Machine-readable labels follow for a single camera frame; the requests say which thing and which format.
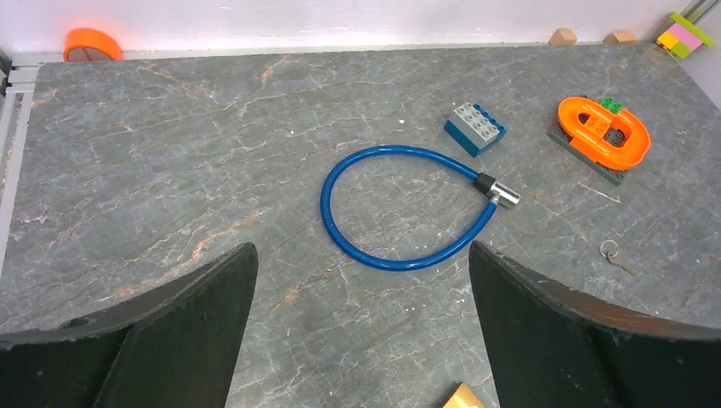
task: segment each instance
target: pink block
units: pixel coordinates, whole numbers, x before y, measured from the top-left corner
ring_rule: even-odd
[[[699,48],[699,46],[703,44],[703,42],[698,39],[697,36],[686,30],[679,23],[671,25],[671,28],[668,29],[668,32],[670,32],[674,37],[678,38],[678,40],[682,42],[686,47],[691,48],[691,51]]]

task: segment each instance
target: white lego brick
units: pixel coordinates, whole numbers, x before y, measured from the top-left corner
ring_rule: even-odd
[[[491,123],[487,117],[481,115],[470,103],[465,103],[454,109],[448,120],[479,148],[488,145],[501,132],[496,125]]]

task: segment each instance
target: green block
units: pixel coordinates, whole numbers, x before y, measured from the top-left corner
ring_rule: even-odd
[[[623,109],[623,105],[613,100],[613,98],[604,98],[604,100],[601,101],[601,106],[608,109],[614,115],[617,115],[618,112]]]
[[[676,45],[671,47],[671,52],[676,54],[679,58],[686,58],[689,54],[691,54],[691,48],[686,47],[686,44],[679,41]]]
[[[703,41],[703,44],[707,47],[711,47],[714,44],[713,38],[709,37],[705,32],[696,28],[696,26],[687,19],[685,19],[683,15],[679,13],[673,13],[671,14],[671,20],[679,23],[683,28],[690,31],[691,34],[695,35],[698,39]]]

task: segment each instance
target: yellow block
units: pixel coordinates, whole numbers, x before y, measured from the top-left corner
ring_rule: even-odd
[[[484,408],[468,385],[461,383],[443,408]]]
[[[674,37],[673,34],[666,31],[663,34],[661,34],[660,37],[656,40],[657,43],[662,45],[664,48],[673,48],[674,45],[678,43],[678,38]]]

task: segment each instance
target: key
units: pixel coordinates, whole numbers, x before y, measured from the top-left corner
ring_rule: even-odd
[[[614,257],[610,256],[610,254],[608,252],[604,254],[604,258],[606,258],[606,260],[608,261],[609,264],[617,266],[617,267],[625,270],[631,276],[636,276],[636,274],[634,274],[634,272],[632,270],[630,270],[630,268],[628,268],[628,266],[616,261],[614,259]]]

